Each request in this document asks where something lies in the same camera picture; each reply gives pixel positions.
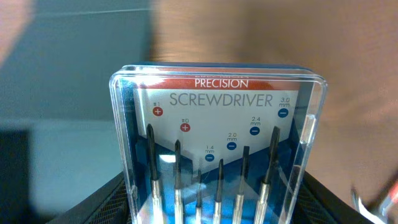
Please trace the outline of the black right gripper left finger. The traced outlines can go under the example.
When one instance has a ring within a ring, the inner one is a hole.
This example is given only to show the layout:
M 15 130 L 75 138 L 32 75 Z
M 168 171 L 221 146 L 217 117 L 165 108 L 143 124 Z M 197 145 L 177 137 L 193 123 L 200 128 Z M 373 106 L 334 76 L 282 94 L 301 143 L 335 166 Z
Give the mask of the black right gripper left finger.
M 121 172 L 78 205 L 49 224 L 131 223 L 124 175 Z

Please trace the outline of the red black handled hammer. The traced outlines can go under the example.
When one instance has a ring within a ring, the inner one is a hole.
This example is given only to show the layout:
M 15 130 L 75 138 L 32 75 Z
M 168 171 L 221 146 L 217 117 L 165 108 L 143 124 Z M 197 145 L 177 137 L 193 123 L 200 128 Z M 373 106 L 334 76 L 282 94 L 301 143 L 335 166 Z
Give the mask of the red black handled hammer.
M 375 224 L 391 223 L 389 210 L 397 204 L 397 181 L 390 186 L 388 193 L 373 206 L 365 206 L 356 189 L 351 189 L 351 198 L 354 209 L 369 221 Z

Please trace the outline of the clear precision screwdriver set case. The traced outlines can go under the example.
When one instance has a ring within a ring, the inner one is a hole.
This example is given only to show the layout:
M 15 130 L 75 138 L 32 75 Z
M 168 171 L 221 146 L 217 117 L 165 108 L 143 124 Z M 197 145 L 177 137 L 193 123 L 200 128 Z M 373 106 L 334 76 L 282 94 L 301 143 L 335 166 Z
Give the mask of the clear precision screwdriver set case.
M 109 81 L 133 223 L 290 223 L 327 91 L 289 65 L 147 63 Z

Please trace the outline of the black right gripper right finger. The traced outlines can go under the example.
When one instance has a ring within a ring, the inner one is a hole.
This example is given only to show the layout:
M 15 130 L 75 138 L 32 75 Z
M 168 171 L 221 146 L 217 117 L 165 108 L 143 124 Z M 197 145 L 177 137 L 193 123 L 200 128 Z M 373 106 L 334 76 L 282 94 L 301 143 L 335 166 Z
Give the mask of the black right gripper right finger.
M 294 224 L 372 224 L 308 172 L 294 208 Z

